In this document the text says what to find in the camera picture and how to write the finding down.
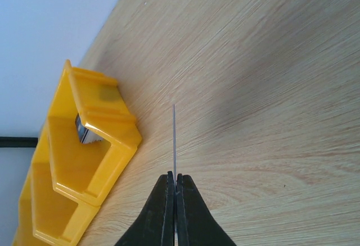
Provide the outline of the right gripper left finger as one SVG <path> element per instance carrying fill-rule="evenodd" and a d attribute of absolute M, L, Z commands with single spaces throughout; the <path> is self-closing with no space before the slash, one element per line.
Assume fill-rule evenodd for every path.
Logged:
<path fill-rule="evenodd" d="M 174 245 L 174 178 L 161 175 L 136 220 L 116 245 Z"/>

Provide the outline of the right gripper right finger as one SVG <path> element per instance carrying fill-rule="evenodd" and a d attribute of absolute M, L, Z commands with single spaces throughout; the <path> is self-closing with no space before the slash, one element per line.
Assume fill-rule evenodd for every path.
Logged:
<path fill-rule="evenodd" d="M 235 245 L 208 210 L 191 176 L 177 176 L 175 193 L 179 245 Z"/>

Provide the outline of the yellow bin with red cards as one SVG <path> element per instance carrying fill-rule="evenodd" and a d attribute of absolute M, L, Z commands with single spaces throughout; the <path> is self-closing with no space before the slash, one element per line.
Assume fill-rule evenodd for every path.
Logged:
<path fill-rule="evenodd" d="M 99 211 L 53 190 L 50 165 L 34 163 L 19 198 L 13 245 L 78 245 Z"/>

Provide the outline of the yellow bin with blue cards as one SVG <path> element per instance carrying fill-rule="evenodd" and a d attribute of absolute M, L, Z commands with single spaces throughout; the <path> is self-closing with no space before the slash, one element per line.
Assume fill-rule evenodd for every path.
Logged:
<path fill-rule="evenodd" d="M 142 137 L 118 81 L 65 61 L 47 117 L 53 189 L 100 205 Z"/>

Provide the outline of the blue card stack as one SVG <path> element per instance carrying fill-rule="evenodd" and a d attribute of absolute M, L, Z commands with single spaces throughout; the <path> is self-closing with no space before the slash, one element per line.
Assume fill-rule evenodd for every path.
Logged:
<path fill-rule="evenodd" d="M 75 126 L 78 134 L 78 139 L 82 144 L 90 144 L 97 141 L 102 141 L 103 138 L 96 133 L 90 131 L 84 125 L 82 125 L 80 116 L 77 115 L 75 118 Z"/>

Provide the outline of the left black frame post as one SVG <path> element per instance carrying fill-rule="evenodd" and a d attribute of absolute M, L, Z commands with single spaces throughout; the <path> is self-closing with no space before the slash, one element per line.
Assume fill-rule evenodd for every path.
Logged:
<path fill-rule="evenodd" d="M 0 148 L 35 148 L 37 137 L 0 137 Z"/>

